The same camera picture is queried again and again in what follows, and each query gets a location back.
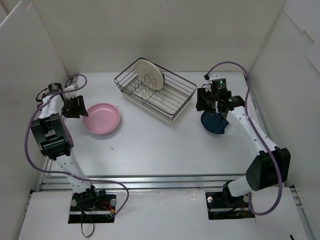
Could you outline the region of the blue shell-shaped plate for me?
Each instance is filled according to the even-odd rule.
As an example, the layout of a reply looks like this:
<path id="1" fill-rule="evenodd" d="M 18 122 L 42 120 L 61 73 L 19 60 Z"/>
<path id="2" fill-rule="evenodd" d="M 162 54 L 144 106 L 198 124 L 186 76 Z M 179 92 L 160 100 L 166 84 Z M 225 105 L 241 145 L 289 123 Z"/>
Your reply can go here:
<path id="1" fill-rule="evenodd" d="M 223 135 L 229 125 L 228 121 L 219 112 L 204 111 L 200 121 L 207 131 L 215 135 Z"/>

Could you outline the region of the pink plate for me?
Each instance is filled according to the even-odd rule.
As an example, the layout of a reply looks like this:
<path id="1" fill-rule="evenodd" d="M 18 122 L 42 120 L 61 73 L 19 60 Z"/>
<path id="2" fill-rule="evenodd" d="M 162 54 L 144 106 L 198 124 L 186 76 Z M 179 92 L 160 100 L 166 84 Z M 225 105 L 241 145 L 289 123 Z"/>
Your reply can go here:
<path id="1" fill-rule="evenodd" d="M 84 128 L 94 135 L 108 135 L 120 124 L 119 110 L 109 103 L 98 103 L 87 110 L 88 116 L 82 118 Z"/>

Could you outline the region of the black wire dish rack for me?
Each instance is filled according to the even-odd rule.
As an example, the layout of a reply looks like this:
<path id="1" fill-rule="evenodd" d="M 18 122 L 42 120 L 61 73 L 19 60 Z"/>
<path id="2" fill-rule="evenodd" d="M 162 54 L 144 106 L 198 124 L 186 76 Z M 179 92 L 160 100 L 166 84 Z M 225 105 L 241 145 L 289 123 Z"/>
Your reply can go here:
<path id="1" fill-rule="evenodd" d="M 151 84 L 141 80 L 136 72 L 139 57 L 114 78 L 122 95 L 164 122 L 173 124 L 186 108 L 196 92 L 197 85 L 186 78 L 155 64 L 164 76 L 161 90 L 153 90 Z"/>

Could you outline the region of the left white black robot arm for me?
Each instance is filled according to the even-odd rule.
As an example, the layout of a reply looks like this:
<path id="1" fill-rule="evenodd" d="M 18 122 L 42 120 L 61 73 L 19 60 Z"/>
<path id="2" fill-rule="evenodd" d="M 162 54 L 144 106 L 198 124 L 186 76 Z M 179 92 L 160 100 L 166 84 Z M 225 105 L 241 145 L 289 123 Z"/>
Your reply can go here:
<path id="1" fill-rule="evenodd" d="M 84 174 L 73 152 L 74 141 L 64 118 L 87 117 L 84 98 L 77 95 L 76 83 L 62 88 L 60 83 L 48 86 L 42 98 L 40 114 L 30 124 L 30 129 L 41 154 L 56 162 L 59 172 L 66 175 L 76 200 L 89 210 L 96 209 L 100 197 L 89 178 Z"/>

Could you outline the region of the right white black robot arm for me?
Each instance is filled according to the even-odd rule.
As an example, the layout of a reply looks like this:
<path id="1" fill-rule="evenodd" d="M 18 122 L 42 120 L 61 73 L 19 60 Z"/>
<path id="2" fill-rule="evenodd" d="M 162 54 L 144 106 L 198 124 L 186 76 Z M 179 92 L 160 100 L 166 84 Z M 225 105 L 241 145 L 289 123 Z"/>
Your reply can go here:
<path id="1" fill-rule="evenodd" d="M 254 119 L 246 115 L 245 101 L 232 95 L 224 78 L 211 76 L 207 84 L 197 89 L 197 111 L 204 128 L 222 135 L 227 126 L 233 127 L 246 143 L 252 163 L 245 176 L 228 182 L 223 187 L 221 200 L 233 206 L 240 196 L 259 191 L 288 179 L 291 153 L 279 148 L 263 132 Z"/>

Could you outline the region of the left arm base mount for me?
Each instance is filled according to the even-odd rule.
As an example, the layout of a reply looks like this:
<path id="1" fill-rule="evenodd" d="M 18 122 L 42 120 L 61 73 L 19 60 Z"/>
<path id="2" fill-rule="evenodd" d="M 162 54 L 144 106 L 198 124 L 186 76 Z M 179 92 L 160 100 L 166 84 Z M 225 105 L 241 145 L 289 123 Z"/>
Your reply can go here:
<path id="1" fill-rule="evenodd" d="M 81 208 L 81 204 L 74 196 L 70 202 L 68 224 L 105 224 L 113 223 L 113 214 L 116 210 L 117 195 L 101 193 L 95 203 L 86 203 Z"/>

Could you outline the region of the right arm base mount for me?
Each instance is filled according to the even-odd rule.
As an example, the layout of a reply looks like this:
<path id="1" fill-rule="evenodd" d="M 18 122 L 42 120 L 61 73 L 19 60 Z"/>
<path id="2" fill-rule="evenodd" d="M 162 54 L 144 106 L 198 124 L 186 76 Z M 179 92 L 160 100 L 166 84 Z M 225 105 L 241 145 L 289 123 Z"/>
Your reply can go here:
<path id="1" fill-rule="evenodd" d="M 249 203 L 244 197 L 237 197 L 227 203 L 222 192 L 205 193 L 207 214 L 209 220 L 242 220 L 254 219 L 255 215 L 249 210 Z"/>

